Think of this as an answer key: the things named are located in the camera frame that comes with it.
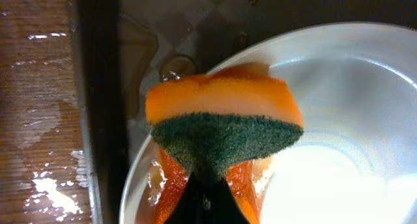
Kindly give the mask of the orange and green sponge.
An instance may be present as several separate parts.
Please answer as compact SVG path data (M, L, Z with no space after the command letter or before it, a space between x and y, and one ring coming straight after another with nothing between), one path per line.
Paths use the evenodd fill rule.
M189 176L207 190L225 178L250 223L260 218L261 190L272 156L304 133L302 114L287 84L268 65L247 63L214 74L167 81L147 94L145 112L165 176L152 220L164 223Z

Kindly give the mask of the white plate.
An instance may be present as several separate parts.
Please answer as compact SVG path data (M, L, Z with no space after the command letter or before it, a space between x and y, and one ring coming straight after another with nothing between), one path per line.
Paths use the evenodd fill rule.
M213 68L267 64L302 114L304 133L272 156L258 223L416 222L416 31L339 23L280 35ZM132 162L121 223L154 223L164 188L147 136Z

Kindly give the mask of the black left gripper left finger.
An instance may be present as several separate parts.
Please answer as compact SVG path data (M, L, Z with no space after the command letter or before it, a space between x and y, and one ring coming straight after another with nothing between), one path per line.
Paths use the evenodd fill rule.
M205 198L203 187L197 181L195 174L192 173L178 203L164 223L206 224Z

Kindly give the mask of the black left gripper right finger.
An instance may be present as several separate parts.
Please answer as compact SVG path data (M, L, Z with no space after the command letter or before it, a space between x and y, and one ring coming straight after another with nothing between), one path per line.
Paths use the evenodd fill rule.
M250 223L240 210L225 178L222 178L205 193L205 223Z

